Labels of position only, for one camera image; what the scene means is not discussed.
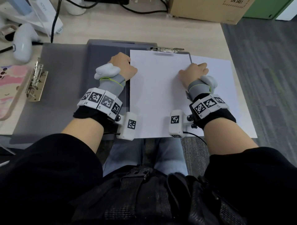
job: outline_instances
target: plastic buckle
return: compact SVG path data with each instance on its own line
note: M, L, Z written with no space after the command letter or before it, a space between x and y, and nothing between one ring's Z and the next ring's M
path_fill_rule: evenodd
M128 174L123 176L123 178L143 178L146 180L146 178L150 175L150 173L153 171L152 168L144 168L144 169L133 169Z

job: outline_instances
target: hand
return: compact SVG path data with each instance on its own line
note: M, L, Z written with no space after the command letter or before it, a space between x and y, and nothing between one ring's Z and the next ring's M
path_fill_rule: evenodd
M119 67L121 69L120 75L122 75L125 78L125 81L127 81L137 73L137 69L129 64L130 61L131 59L129 56L120 52L119 54L111 57L109 63Z
M206 67L207 63L202 63L199 65L192 63L186 70L181 69L179 71L179 79L181 80L183 86L188 89L190 83L197 79L200 79L202 75L207 75L209 69L207 69Z

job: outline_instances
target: wooden desk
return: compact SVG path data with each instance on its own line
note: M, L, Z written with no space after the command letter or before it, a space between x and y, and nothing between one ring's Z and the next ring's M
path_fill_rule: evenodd
M129 5L138 11L163 9L158 0L131 1ZM172 18L165 13L138 15L126 11L119 5L98 4L80 16L69 15L62 7L60 19L64 24L63 32L55 35L54 43L86 44L89 39L111 39L139 42L156 42L162 47L180 47L192 55L226 59L232 58L219 23L204 22L183 18ZM49 42L44 34L43 42ZM0 49L11 44L0 42ZM33 57L29 65L33 68L40 56L41 46L33 47ZM15 64L12 52L0 54L1 65ZM238 100L242 115L243 130L252 138L256 132L249 114L246 101L232 62L233 75L237 88ZM26 100L25 93L20 97L9 119L3 122L0 134L13 133Z

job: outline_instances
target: green cabinet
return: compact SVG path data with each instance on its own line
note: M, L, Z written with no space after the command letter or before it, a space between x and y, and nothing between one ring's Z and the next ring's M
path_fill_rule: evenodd
M293 0L255 0L244 17L273 19Z

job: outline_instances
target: jeans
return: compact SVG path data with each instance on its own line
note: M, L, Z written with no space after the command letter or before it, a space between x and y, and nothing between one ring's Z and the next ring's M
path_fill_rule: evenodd
M165 137L155 139L157 150L154 169L168 175L180 172L188 175L184 152L179 138ZM103 176L126 165L142 164L144 139L133 141L117 139L103 165Z

